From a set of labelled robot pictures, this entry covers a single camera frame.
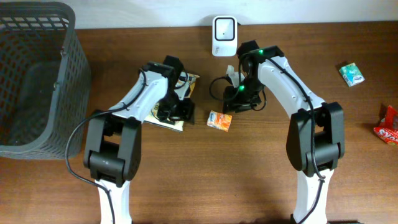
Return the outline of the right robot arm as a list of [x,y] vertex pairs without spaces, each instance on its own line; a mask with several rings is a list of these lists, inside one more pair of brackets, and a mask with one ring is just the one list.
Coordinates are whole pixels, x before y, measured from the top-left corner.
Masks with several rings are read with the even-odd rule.
[[328,223],[326,200],[331,177],[345,154],[344,112],[327,103],[295,74],[285,54],[256,41],[237,49],[238,70],[227,73],[223,112],[262,110],[268,88],[289,117],[286,152],[297,171],[297,201],[291,223]]

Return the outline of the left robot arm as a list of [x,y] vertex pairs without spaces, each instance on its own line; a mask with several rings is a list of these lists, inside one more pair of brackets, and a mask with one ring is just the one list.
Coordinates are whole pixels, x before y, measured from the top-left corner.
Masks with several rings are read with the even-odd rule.
[[141,162],[142,124],[151,110],[157,107],[157,119],[167,124],[194,123],[194,102],[176,92],[185,71],[170,55],[162,63],[149,62],[119,103],[93,113],[83,164],[99,191],[102,223],[132,223],[129,186]]

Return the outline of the green tissue pack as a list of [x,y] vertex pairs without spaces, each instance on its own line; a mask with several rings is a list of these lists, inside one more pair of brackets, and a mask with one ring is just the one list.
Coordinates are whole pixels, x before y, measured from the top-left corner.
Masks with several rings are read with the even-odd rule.
[[355,63],[341,67],[339,72],[349,87],[355,86],[365,81],[363,74],[360,72]]

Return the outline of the yellow snack bag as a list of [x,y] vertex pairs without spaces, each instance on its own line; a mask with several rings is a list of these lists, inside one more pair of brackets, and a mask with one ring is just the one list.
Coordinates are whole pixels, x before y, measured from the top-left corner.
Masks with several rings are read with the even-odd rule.
[[[190,98],[194,91],[196,81],[199,78],[198,75],[192,73],[182,72],[175,85],[174,93],[176,93],[180,100],[184,98]],[[163,128],[171,129],[181,133],[183,131],[183,125],[189,123],[187,121],[177,121],[175,123],[161,122],[157,117],[157,110],[159,108],[159,102],[150,110],[150,113],[146,116],[144,122],[154,124]]]

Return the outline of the red snack bag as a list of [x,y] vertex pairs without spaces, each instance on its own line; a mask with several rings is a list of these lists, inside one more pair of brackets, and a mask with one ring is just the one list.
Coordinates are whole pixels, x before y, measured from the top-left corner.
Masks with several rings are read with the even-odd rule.
[[386,144],[397,146],[397,110],[389,105],[385,117],[373,131]]

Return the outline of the orange tissue pack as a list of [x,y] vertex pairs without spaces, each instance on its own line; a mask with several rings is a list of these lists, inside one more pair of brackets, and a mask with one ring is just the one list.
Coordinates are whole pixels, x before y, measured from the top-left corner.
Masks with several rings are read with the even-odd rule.
[[210,111],[206,125],[225,132],[229,131],[232,116],[228,114],[218,113],[213,110]]

